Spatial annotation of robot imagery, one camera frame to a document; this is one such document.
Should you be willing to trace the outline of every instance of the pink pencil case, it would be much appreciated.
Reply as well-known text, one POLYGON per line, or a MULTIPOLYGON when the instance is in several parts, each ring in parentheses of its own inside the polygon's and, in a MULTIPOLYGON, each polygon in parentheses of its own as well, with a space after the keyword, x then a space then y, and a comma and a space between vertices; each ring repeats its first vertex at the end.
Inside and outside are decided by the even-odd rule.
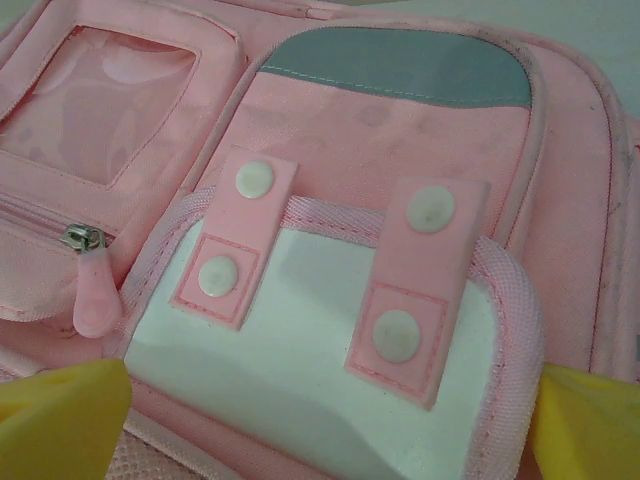
POLYGON ((0 65, 4 370, 124 358, 113 478, 513 478, 543 353, 636 378, 638 140, 566 47, 51 0, 0 65))

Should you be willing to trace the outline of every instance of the pocket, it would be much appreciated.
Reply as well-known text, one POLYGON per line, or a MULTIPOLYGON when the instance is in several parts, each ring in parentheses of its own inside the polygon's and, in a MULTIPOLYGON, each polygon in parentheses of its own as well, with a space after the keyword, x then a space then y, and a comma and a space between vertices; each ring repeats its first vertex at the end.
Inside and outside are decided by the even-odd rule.
POLYGON ((0 70, 1 317, 68 313, 60 219, 111 236, 123 279, 244 69, 230 32, 131 0, 49 3, 0 70))
POLYGON ((486 180, 483 234, 506 243, 546 97, 526 48, 473 35, 378 26, 288 38, 255 65, 199 187, 216 183, 233 145, 298 162, 294 194, 354 207, 383 208, 400 175, 486 180))

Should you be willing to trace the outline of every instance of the pink trim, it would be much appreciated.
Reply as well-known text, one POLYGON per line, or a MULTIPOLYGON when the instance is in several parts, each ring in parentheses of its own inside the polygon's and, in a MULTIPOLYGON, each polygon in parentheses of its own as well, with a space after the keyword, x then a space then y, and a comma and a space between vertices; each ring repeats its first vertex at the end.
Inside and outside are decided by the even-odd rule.
POLYGON ((7 60, 9 60, 20 43, 22 43, 31 31, 50 1, 51 0, 37 0, 33 2, 29 10, 3 32, 3 37, 0 40, 0 68, 4 67, 7 60))
POLYGON ((485 182, 398 180, 347 355, 348 371, 425 408, 433 406, 488 195, 485 182), (407 209, 413 196, 430 186, 445 187, 453 195, 455 214, 444 229, 420 233, 407 222, 407 209), (386 361, 373 344, 376 320, 396 309, 408 312, 421 332, 417 352, 401 364, 386 361))
POLYGON ((271 253, 297 168, 297 164, 279 158, 240 148, 231 150, 205 213, 198 246, 173 296, 176 307, 240 329, 271 253), (254 161, 269 165, 273 185, 258 198, 245 198, 236 188, 236 176, 254 161), (239 272, 233 290, 218 298, 204 293, 198 280, 200 269, 215 256, 231 258, 239 272))
POLYGON ((489 290, 497 321, 493 375, 464 478, 511 479, 518 471, 544 360, 541 309, 522 267, 484 237, 476 244, 470 278, 489 290))

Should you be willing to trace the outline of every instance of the white snap button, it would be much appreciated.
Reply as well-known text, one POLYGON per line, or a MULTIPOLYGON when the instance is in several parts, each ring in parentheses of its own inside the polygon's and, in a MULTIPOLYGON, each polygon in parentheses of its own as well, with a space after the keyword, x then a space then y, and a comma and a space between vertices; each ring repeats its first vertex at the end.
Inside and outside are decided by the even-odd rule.
POLYGON ((236 188, 245 198, 260 198, 273 186, 273 169, 256 160, 244 165, 236 175, 236 188))
POLYGON ((441 186, 424 187, 407 207, 407 221, 421 233, 435 233, 446 227, 456 212, 456 199, 441 186))
POLYGON ((420 327, 404 310, 389 310, 373 327, 373 344, 382 358, 392 363, 404 363, 420 346, 420 327))
POLYGON ((229 257, 208 260, 198 273, 198 284, 211 297, 223 297, 238 283, 238 267, 229 257))

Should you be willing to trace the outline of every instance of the pink zipper pull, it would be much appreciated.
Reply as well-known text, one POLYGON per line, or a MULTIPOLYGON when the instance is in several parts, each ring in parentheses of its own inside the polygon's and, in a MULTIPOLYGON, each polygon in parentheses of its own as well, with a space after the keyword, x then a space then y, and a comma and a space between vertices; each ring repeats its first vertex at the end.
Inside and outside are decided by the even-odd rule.
POLYGON ((87 225, 69 225, 60 240, 80 252, 73 326, 83 337, 100 338, 122 318, 104 232, 87 225))

